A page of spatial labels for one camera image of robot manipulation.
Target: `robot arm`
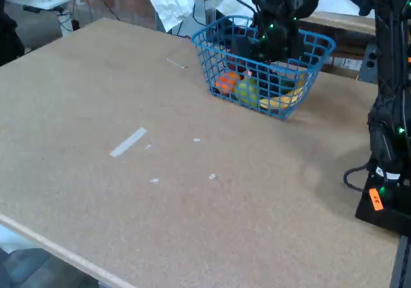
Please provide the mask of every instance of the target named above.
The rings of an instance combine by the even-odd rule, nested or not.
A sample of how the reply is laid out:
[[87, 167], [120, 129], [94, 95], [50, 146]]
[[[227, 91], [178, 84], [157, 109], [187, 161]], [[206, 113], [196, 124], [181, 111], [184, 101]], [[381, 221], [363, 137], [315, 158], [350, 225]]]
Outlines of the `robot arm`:
[[[259, 42], [248, 57], [261, 62], [298, 59], [304, 50], [296, 20], [310, 16], [319, 0], [252, 0]], [[369, 177], [356, 216], [411, 236], [411, 81], [408, 66], [408, 20], [411, 0], [363, 0], [363, 11], [376, 13], [378, 96], [369, 113]], [[381, 195], [383, 211], [372, 209], [370, 189]]]

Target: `blue wire basket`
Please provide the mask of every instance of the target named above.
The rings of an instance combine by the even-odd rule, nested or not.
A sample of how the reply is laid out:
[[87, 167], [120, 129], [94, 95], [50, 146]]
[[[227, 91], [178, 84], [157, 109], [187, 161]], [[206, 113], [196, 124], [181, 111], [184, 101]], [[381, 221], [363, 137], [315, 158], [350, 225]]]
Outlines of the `blue wire basket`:
[[263, 64], [231, 52], [234, 37], [258, 41], [252, 19], [223, 17], [192, 36], [211, 93], [251, 110], [286, 119], [305, 100], [327, 57], [333, 39], [299, 30], [304, 52], [299, 59]]

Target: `small debris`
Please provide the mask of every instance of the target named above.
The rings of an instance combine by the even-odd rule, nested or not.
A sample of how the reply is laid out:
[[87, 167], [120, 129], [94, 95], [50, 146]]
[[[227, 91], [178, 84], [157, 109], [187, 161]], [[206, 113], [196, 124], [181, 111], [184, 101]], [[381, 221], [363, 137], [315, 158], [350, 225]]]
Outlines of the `small debris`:
[[176, 65], [177, 67], [180, 67], [180, 68], [183, 68], [183, 69], [188, 68], [188, 65], [178, 64], [177, 62], [174, 62], [173, 60], [171, 60], [171, 59], [169, 59], [169, 58], [167, 58], [167, 60], [168, 60], [169, 62], [171, 62], [173, 65]]

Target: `brick wall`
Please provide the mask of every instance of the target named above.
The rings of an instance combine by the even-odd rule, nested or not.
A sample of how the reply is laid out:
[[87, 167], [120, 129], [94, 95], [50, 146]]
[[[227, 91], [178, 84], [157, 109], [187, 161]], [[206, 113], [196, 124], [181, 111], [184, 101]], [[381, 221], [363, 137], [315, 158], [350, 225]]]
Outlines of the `brick wall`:
[[[103, 17], [112, 17], [112, 14], [101, 0], [88, 0], [93, 12]], [[144, 27], [155, 28], [155, 10], [150, 0], [104, 0], [122, 21]], [[81, 7], [87, 7], [83, 0]]]

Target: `white tape piece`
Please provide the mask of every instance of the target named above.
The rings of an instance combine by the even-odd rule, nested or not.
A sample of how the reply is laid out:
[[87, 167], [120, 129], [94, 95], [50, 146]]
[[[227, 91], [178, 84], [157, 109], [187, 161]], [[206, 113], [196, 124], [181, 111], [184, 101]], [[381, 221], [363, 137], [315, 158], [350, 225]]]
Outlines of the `white tape piece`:
[[[380, 167], [377, 167], [375, 172], [379, 174], [381, 177], [384, 177], [384, 171]], [[401, 176], [400, 174], [387, 173], [388, 180], [398, 180], [400, 176]]]
[[119, 155], [122, 155], [129, 147], [133, 146], [134, 143], [136, 143], [141, 137], [143, 137], [145, 133], [147, 133], [146, 129], [138, 129], [136, 132], [134, 132], [133, 135], [131, 135], [128, 139], [126, 139], [119, 146], [117, 146], [116, 149], [111, 151], [110, 155], [114, 158], [118, 157]]

